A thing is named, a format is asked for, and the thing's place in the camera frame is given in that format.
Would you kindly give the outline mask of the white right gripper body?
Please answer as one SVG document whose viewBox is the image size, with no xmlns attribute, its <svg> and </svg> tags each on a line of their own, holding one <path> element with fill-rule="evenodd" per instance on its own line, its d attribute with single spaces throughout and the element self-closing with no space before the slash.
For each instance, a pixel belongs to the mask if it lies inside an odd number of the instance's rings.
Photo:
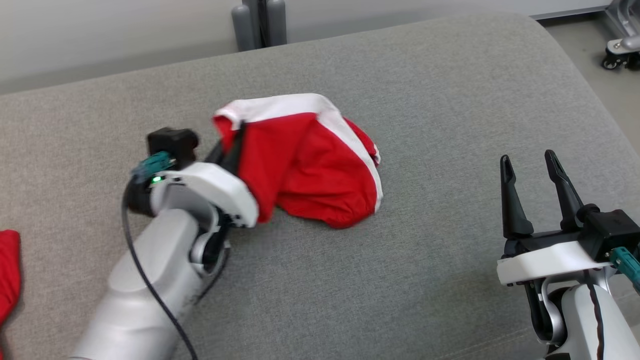
<svg viewBox="0 0 640 360">
<path fill-rule="evenodd" d="M 500 284 L 524 283 L 610 267 L 610 262 L 597 262 L 587 254 L 578 242 L 579 235 L 580 232 L 558 230 L 507 239 L 496 268 Z"/>
</svg>

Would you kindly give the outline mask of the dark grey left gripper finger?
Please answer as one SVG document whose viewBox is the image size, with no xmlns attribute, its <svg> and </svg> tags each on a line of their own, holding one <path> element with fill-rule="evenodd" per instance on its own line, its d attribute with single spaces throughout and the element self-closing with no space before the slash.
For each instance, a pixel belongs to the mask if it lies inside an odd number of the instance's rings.
<svg viewBox="0 0 640 360">
<path fill-rule="evenodd" d="M 231 147 L 224 157 L 224 169 L 233 176 L 238 176 L 242 159 L 243 139 L 246 131 L 246 123 L 241 122 L 239 128 L 233 133 Z"/>
<path fill-rule="evenodd" d="M 219 166 L 221 162 L 224 160 L 224 157 L 225 157 L 224 146 L 222 142 L 217 142 L 215 146 L 212 148 L 212 150 L 210 151 L 210 153 L 206 155 L 205 162 L 210 164 L 217 164 Z"/>
</svg>

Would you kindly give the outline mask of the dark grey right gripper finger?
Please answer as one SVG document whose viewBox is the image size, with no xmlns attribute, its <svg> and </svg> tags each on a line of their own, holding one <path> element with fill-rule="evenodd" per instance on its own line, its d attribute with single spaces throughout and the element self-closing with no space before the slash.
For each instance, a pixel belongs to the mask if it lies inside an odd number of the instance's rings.
<svg viewBox="0 0 640 360">
<path fill-rule="evenodd" d="M 515 188 L 516 176 L 508 155 L 500 158 L 500 191 L 502 200 L 502 231 L 505 239 L 525 239 L 534 233 Z"/>
<path fill-rule="evenodd" d="M 556 153 L 547 149 L 544 153 L 545 163 L 551 182 L 555 185 L 558 203 L 562 214 L 560 228 L 563 231 L 579 231 L 583 223 L 578 219 L 578 210 L 583 207 L 583 202 L 578 195 L 569 176 L 563 168 Z"/>
</svg>

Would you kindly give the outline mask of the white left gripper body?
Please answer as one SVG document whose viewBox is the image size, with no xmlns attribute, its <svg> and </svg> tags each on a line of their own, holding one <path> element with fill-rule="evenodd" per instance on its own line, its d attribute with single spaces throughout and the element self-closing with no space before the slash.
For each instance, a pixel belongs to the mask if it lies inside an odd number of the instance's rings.
<svg viewBox="0 0 640 360">
<path fill-rule="evenodd" d="M 253 228 L 258 222 L 258 203 L 249 187 L 217 164 L 194 162 L 183 170 L 165 170 L 157 175 L 163 179 L 151 187 L 154 215 L 169 204 L 170 186 L 182 186 L 230 215 L 237 227 Z"/>
</svg>

